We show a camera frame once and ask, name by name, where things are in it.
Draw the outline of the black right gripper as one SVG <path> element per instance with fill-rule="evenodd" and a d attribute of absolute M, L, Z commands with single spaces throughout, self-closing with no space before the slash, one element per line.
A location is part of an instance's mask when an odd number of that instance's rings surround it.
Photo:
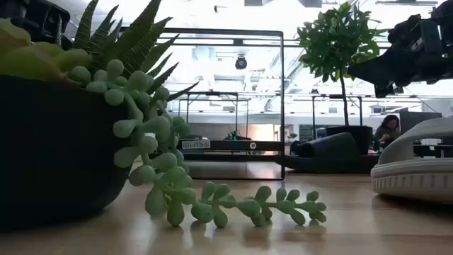
<path fill-rule="evenodd" d="M 391 52 L 352 64 L 348 74 L 371 83 L 376 98 L 401 93 L 414 81 L 452 77 L 452 17 L 410 16 L 388 30 Z"/>

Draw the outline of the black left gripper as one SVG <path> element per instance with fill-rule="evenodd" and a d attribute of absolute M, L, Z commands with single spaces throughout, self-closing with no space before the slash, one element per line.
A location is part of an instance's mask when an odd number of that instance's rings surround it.
<path fill-rule="evenodd" d="M 12 24 L 26 30 L 33 42 L 71 47 L 71 40 L 64 35 L 70 13 L 50 1 L 1 0 L 1 18 L 9 18 Z"/>

